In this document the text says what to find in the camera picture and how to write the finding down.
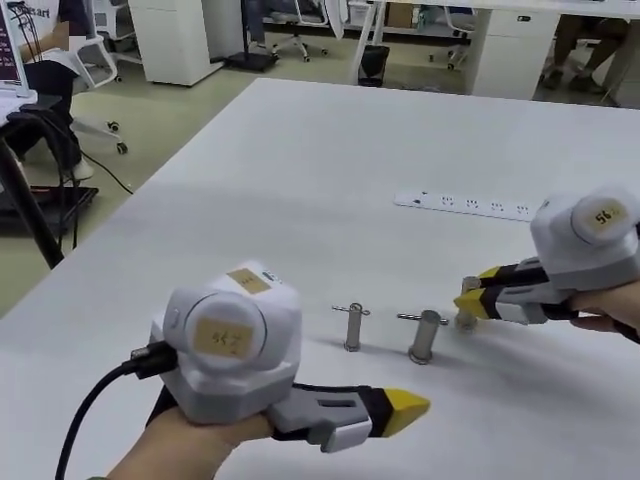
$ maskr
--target person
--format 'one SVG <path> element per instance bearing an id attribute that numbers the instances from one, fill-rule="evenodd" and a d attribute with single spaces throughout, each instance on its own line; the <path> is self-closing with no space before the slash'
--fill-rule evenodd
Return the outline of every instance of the person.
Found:
<path id="1" fill-rule="evenodd" d="M 69 50 L 70 37 L 89 33 L 84 4 L 82 0 L 26 0 L 10 2 L 9 13 L 29 88 L 60 99 L 51 112 L 66 134 L 61 144 L 70 143 L 65 148 L 67 155 L 59 159 L 60 168 L 66 178 L 87 180 L 94 171 L 82 158 L 78 138 L 71 130 L 71 100 L 78 72 L 65 52 Z M 7 136 L 6 141 L 15 155 L 23 159 L 42 137 L 39 126 L 28 124 Z"/>
<path id="2" fill-rule="evenodd" d="M 300 14 L 318 14 L 318 7 L 312 0 L 298 0 Z M 247 27 L 251 35 L 253 46 L 258 53 L 267 53 L 267 40 L 263 18 L 271 12 L 289 13 L 297 15 L 295 0 L 246 0 Z"/>
<path id="3" fill-rule="evenodd" d="M 576 310 L 593 316 L 572 320 L 578 328 L 618 332 L 629 328 L 640 342 L 640 282 L 612 290 L 581 293 Z M 262 415 L 235 425 L 196 426 L 174 407 L 151 421 L 140 439 L 107 477 L 109 480 L 210 480 L 231 453 L 245 441 L 270 437 L 272 427 Z"/>
<path id="4" fill-rule="evenodd" d="M 578 92 L 603 94 L 605 89 L 596 83 L 592 74 L 622 45 L 628 31 L 629 24 L 621 18 L 562 15 L 556 30 L 553 64 L 545 73 L 542 86 L 549 90 L 560 86 L 569 54 L 576 48 L 578 39 L 587 38 L 600 42 L 594 47 L 584 68 L 571 79 L 568 87 Z"/>

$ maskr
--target person's leg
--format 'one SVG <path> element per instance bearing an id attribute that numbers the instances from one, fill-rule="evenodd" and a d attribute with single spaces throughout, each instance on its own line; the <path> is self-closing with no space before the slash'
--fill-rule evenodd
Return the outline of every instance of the person's leg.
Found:
<path id="1" fill-rule="evenodd" d="M 56 133 L 56 136 L 61 137 L 63 149 L 67 153 L 65 158 L 60 159 L 60 166 L 63 170 L 70 170 L 82 160 L 78 138 L 70 128 L 73 121 L 70 113 L 71 98 L 76 74 L 64 65 L 51 61 L 29 63 L 24 67 L 29 88 L 42 95 L 54 95 L 60 98 L 51 111 L 56 117 L 56 124 L 65 130 L 64 136 Z M 7 144 L 18 157 L 23 157 L 41 138 L 40 127 L 28 125 L 7 137 Z"/>
<path id="2" fill-rule="evenodd" d="M 569 82 L 569 88 L 579 92 L 602 94 L 605 89 L 598 85 L 592 75 L 596 68 L 602 65 L 624 42 L 629 24 L 620 18 L 601 19 L 597 22 L 589 37 L 599 39 L 591 57 L 582 71 Z"/>
<path id="3" fill-rule="evenodd" d="M 562 15 L 556 29 L 556 43 L 553 47 L 553 63 L 545 72 L 543 86 L 555 90 L 562 82 L 564 64 L 571 50 L 576 46 L 580 30 L 584 24 L 583 17 Z"/>
<path id="4" fill-rule="evenodd" d="M 251 40 L 261 47 L 266 47 L 267 39 L 264 31 L 263 17 L 266 14 L 265 0 L 246 0 L 247 27 Z"/>

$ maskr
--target white cabinet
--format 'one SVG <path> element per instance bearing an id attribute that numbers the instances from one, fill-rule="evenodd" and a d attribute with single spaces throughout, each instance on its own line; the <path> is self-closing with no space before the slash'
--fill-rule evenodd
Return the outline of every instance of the white cabinet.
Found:
<path id="1" fill-rule="evenodd" d="M 530 100 L 560 15 L 481 10 L 465 68 L 466 91 Z"/>
<path id="2" fill-rule="evenodd" d="M 224 15 L 215 5 L 225 8 Z M 194 85 L 221 68 L 221 63 L 212 65 L 211 58 L 242 50 L 237 2 L 129 0 L 129 7 L 149 82 Z M 229 34 L 235 35 L 233 46 L 227 42 L 221 48 L 221 39 Z"/>

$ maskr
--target gray gripper handle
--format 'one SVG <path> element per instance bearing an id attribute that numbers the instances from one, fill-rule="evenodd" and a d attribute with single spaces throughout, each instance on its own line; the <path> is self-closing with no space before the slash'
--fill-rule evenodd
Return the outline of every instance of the gray gripper handle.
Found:
<path id="1" fill-rule="evenodd" d="M 330 392 L 293 388 L 286 399 L 267 409 L 267 418 L 275 427 L 274 439 L 305 440 L 311 445 L 320 445 L 321 451 L 325 453 L 342 449 L 332 446 L 341 428 L 353 425 L 368 428 L 362 441 L 371 430 L 367 407 L 356 391 Z"/>

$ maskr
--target desk leg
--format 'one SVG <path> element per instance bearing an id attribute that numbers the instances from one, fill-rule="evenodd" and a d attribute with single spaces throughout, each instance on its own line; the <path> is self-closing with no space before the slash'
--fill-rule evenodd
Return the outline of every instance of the desk leg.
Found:
<path id="1" fill-rule="evenodd" d="M 0 181 L 49 268 L 54 268 L 64 259 L 64 255 L 4 140 L 0 140 Z"/>
<path id="2" fill-rule="evenodd" d="M 360 40 L 358 40 L 358 46 L 356 47 L 356 53 L 353 56 L 351 66 L 349 67 L 349 77 L 347 83 L 350 85 L 358 84 L 358 70 L 360 69 L 360 63 L 362 63 L 362 56 L 364 55 L 364 47 L 367 46 L 369 41 L 369 33 L 371 33 L 371 27 L 373 26 L 373 17 L 378 10 L 379 3 L 373 2 L 369 5 L 367 15 L 364 17 L 364 24 L 362 25 L 362 33 L 360 34 Z"/>
<path id="3" fill-rule="evenodd" d="M 384 17 L 387 14 L 387 2 L 380 2 L 378 12 L 376 13 L 376 28 L 373 30 L 373 45 L 382 43 L 382 35 L 384 33 Z"/>

